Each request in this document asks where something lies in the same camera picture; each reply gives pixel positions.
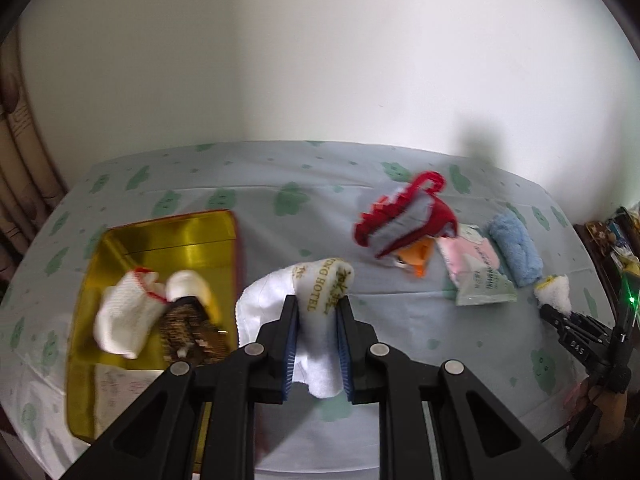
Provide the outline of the white hotel towel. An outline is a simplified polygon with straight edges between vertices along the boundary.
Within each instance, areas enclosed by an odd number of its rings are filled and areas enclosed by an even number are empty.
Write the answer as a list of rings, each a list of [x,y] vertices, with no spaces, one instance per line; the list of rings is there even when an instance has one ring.
[[[317,399],[329,399],[343,390],[337,354],[336,307],[348,295],[355,270],[341,258],[295,263],[250,284],[235,305],[239,344],[257,340],[260,328],[280,318],[284,300],[297,300],[299,333],[293,368]]]

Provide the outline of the white fluffy sherpa cloth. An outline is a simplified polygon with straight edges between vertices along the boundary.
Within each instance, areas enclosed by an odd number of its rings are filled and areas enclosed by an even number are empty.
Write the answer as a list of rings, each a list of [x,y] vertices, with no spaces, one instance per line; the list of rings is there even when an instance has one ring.
[[[570,281],[566,275],[549,275],[534,286],[534,295],[540,304],[548,304],[555,310],[570,315]]]

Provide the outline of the black gold patterned cloth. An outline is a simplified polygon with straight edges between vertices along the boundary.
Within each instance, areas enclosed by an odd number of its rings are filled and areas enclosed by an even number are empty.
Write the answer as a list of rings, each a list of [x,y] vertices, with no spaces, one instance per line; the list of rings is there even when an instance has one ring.
[[[160,318],[160,338],[168,364],[178,361],[194,366],[215,364],[231,353],[228,332],[212,322],[195,296],[168,304]]]

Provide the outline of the white cotton ball roll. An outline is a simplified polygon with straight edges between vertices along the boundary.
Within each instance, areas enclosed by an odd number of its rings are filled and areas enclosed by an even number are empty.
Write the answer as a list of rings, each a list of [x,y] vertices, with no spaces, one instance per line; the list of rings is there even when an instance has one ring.
[[[198,272],[181,270],[171,274],[165,284],[165,295],[168,301],[193,296],[214,323],[221,321],[220,307],[213,291]]]

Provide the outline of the white red-trimmed sock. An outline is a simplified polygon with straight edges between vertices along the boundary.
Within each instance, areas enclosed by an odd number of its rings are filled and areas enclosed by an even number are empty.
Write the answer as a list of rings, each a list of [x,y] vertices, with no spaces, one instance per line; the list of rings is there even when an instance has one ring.
[[[135,268],[104,290],[93,337],[101,350],[137,359],[167,306],[165,285],[158,280],[158,273]]]

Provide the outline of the floral tissue packet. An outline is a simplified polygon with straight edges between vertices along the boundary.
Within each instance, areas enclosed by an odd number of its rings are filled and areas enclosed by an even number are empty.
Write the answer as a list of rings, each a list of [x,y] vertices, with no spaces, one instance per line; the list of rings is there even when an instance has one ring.
[[[122,414],[140,394],[162,374],[161,370],[125,370],[117,366],[96,364],[94,383],[94,437]]]

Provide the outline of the red gold toffee tin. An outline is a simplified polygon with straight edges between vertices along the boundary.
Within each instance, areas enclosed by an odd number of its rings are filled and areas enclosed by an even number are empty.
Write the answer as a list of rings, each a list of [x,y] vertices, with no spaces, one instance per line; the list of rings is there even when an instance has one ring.
[[[234,214],[214,209],[105,231],[82,282],[66,364],[66,425],[93,443],[173,362],[238,346],[241,280]]]

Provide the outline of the red hat orange doll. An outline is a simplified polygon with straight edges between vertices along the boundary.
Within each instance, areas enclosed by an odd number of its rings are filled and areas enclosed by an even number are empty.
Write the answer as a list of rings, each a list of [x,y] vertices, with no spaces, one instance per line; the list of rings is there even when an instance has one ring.
[[[356,244],[369,249],[375,259],[390,260],[423,278],[436,240],[458,236],[458,219],[439,197],[445,186],[441,174],[425,171],[395,192],[380,196],[355,223]]]

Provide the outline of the cloud print tablecloth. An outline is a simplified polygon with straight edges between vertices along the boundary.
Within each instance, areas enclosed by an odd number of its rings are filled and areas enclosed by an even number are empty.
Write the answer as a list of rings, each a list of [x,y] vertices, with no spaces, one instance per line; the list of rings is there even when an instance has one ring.
[[[302,261],[340,257],[355,270],[357,318],[413,359],[463,362],[558,460],[559,426],[584,370],[542,322],[533,292],[510,304],[459,307],[440,257],[425,278],[376,262],[352,238],[370,203],[416,174],[446,179],[442,199],[484,228],[510,210],[544,270],[570,281],[575,310],[611,323],[596,271],[570,218],[539,184],[472,158],[329,142],[217,143],[125,156],[94,166],[30,246],[1,306],[1,404],[52,478],[85,451],[66,425],[68,340],[99,237],[115,226],[224,208],[240,228],[243,280]]]

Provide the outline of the light blue towel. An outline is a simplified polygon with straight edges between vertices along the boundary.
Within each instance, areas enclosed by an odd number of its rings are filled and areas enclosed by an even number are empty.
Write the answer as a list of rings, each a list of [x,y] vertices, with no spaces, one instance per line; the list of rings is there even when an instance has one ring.
[[[488,233],[498,245],[516,286],[533,285],[542,278],[541,256],[526,226],[512,211],[496,214],[489,222]]]

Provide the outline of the green pink wipes packet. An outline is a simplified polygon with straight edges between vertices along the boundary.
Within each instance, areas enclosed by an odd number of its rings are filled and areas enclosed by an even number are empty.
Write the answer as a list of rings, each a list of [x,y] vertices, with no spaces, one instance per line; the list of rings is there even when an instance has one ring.
[[[457,289],[457,306],[503,304],[518,299],[494,246],[478,226],[460,223],[456,237],[439,237],[436,242],[449,279]]]

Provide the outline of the beige leaf print curtain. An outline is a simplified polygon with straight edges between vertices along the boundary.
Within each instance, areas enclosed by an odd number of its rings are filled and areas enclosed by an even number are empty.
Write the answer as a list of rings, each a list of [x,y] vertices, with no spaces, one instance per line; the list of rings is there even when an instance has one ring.
[[[0,156],[1,279],[8,282],[66,194],[32,114],[17,30],[1,44]]]

